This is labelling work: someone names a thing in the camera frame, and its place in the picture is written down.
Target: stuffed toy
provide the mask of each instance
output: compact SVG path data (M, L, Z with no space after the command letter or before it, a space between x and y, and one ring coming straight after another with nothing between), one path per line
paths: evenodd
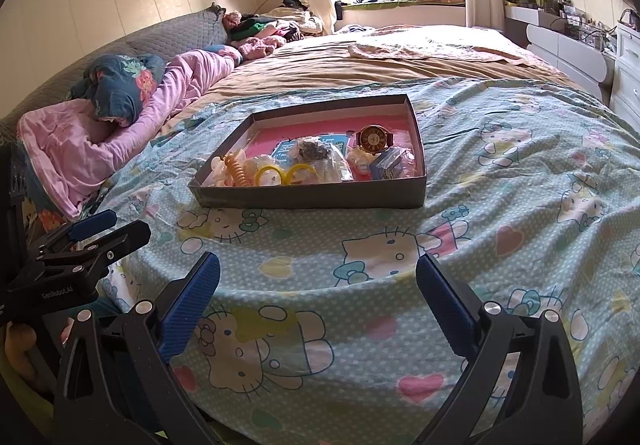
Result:
M26 324L9 322L4 338L4 354L14 371L39 393L46 393L47 387L38 377L36 370L27 357L27 351L36 344L36 332Z

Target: patterned cushion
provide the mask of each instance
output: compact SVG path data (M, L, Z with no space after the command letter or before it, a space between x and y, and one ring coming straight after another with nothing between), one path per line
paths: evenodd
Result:
M202 11L125 35L77 60L35 89L0 120L0 144L15 140L15 127L25 112L62 102L66 92L82 80L84 70L99 55L117 53L136 57L153 53L169 62L177 54L189 50L202 49L214 43L225 44L226 31L222 25L225 12L224 8L212 3L210 8Z
M95 120L128 127L158 88L164 66L157 55L100 55L84 71L84 78L71 86L65 100L91 100Z

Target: gray pillow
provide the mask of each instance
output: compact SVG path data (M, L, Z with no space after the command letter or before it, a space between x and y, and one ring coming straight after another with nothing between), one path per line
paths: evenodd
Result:
M27 95L14 110L0 120L0 144L15 140L15 127L25 112L62 102L69 88L82 79L84 70L98 55L114 53L136 57L152 53L162 57L164 62L169 62L176 55L186 51L202 49L210 44L226 44L227 33L222 25L225 13L224 8L212 3L202 11L159 22L124 35L82 57Z

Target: blue floral fabric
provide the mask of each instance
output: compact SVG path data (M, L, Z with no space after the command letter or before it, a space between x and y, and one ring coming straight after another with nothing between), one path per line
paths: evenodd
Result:
M164 60L157 55L100 55L75 83L67 100L86 98L95 105L97 120L133 124L164 75Z
M202 208L188 189L252 112L398 93L424 144L422 208ZM444 78L211 105L114 176L101 208L120 225L144 219L152 239L111 267L105 290L126 309L214 252L220 287L172 361L200 408L263 445L410 445L466 366L415 284L429 253L483 301L559 314L586 441L640 363L639 138L593 97L533 81Z

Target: yellow bracelet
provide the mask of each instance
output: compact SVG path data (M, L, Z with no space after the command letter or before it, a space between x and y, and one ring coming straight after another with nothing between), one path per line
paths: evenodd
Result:
M283 181L283 183L285 185L291 185L293 181L293 174L295 174L299 170L310 170L316 177L318 177L316 169L311 167L311 165L308 165L306 163L296 163L289 169L289 171L287 171L287 175L285 176L285 181Z
M265 165L264 167L260 167L255 173L254 180L255 180L255 186L256 187L260 186L260 178L268 170L274 170L280 175L280 184L281 185L286 185L287 184L286 183L287 182L287 175L284 173L284 170L282 170L280 167L276 167L275 165Z
M278 167L276 165L265 165L264 167L260 167L255 173L254 180L255 180L256 187L260 186L260 178L268 170L276 171L279 174L281 185L291 185L294 174L300 170L310 170L316 177L318 177L318 173L316 172L316 169L314 169L313 167L311 167L311 165L308 165L306 163L297 163L293 165L293 167L291 167L289 171L287 171L287 173L285 173L285 171L281 167Z

